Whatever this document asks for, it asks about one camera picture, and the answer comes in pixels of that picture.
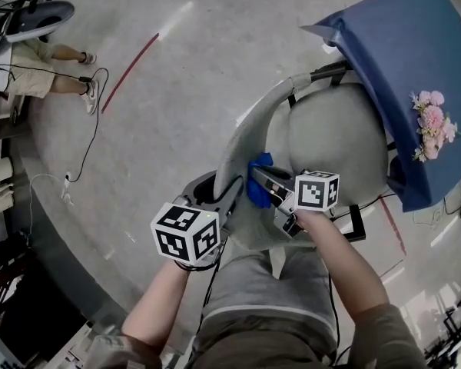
gray shirt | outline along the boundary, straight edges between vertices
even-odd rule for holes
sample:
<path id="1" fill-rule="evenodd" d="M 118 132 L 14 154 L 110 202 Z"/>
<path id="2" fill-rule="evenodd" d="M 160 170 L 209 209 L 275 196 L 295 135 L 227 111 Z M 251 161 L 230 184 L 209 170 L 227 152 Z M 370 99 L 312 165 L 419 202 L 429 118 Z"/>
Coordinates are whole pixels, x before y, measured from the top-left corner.
<path id="1" fill-rule="evenodd" d="M 276 319 L 282 321 L 280 326 L 266 329 L 264 324 L 272 324 L 274 319 L 268 317 L 267 321 L 242 318 L 233 326 L 223 318 L 224 328 L 220 330 L 216 329 L 216 322 L 211 326 L 213 329 L 203 326 L 200 334 L 205 334 L 206 341 L 187 367 L 327 367 L 321 362 L 324 355 L 318 352 L 322 345 L 320 335 L 305 334 L 308 332 L 306 328 L 301 328 L 299 324 L 287 325 L 283 318 Z M 246 330 L 243 329 L 245 324 L 249 324 Z M 141 365 L 147 369 L 160 368 L 161 361 L 148 346 L 133 338 L 97 337 L 84 368 L 141 368 Z M 400 310 L 391 304 L 375 307 L 357 321 L 349 365 L 358 368 L 426 367 Z"/>

white shoe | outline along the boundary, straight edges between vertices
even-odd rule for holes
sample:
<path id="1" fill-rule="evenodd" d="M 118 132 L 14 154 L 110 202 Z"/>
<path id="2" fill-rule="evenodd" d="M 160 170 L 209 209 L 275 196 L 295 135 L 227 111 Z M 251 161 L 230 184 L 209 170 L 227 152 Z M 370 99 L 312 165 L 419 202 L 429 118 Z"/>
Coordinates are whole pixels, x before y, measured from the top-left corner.
<path id="1" fill-rule="evenodd" d="M 87 86 L 89 89 L 81 97 L 87 106 L 87 113 L 92 115 L 98 109 L 99 82 L 94 80 Z"/>
<path id="2" fill-rule="evenodd" d="M 97 60 L 98 57 L 94 53 L 82 52 L 85 56 L 85 59 L 80 61 L 81 65 L 93 65 Z"/>

blue tablecloth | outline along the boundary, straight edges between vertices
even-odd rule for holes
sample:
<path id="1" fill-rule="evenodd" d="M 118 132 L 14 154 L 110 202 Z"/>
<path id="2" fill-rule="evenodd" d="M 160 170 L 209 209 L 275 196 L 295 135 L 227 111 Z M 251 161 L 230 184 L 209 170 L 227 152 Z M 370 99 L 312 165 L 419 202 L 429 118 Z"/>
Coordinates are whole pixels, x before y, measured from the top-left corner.
<path id="1" fill-rule="evenodd" d="M 403 210 L 441 201 L 461 179 L 461 138 L 436 160 L 413 161 L 421 137 L 410 93 L 441 91 L 461 131 L 461 18 L 451 2 L 364 0 L 304 28 L 338 47 L 377 106 L 396 143 L 388 183 Z"/>

sleeve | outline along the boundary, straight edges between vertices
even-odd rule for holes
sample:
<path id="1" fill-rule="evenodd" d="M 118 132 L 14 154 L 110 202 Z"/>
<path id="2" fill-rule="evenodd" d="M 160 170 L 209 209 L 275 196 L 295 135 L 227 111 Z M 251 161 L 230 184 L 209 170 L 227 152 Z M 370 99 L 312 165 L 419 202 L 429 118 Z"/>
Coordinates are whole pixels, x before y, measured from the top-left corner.
<path id="1" fill-rule="evenodd" d="M 161 369 L 159 357 L 144 343 L 128 336 L 97 336 L 84 369 Z"/>
<path id="2" fill-rule="evenodd" d="M 356 321 L 349 364 L 363 369 L 426 367 L 400 309 L 391 304 L 373 307 Z"/>

human arm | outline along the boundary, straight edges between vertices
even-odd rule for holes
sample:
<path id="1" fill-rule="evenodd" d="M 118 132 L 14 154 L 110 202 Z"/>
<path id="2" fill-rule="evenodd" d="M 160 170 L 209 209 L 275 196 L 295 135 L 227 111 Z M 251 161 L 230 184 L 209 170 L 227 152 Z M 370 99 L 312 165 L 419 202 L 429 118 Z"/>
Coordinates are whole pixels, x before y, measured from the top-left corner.
<path id="1" fill-rule="evenodd" d="M 297 210 L 295 214 L 316 244 L 338 295 L 354 321 L 371 308 L 389 304 L 379 276 L 330 219 L 313 211 Z"/>
<path id="2" fill-rule="evenodd" d="M 126 317 L 121 331 L 160 354 L 169 338 L 189 272 L 167 260 L 147 292 Z"/>

